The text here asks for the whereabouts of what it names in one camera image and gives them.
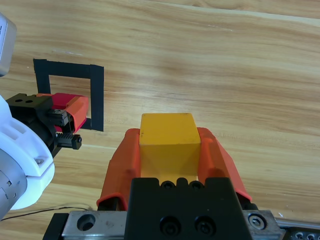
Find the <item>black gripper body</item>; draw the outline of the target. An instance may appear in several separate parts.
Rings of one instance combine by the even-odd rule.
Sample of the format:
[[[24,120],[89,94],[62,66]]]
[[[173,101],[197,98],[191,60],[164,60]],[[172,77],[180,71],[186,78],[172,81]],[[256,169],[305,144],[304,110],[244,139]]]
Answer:
[[[29,127],[54,157],[61,148],[78,150],[82,137],[76,134],[74,117],[65,109],[54,108],[51,96],[18,93],[6,100],[14,119]]]

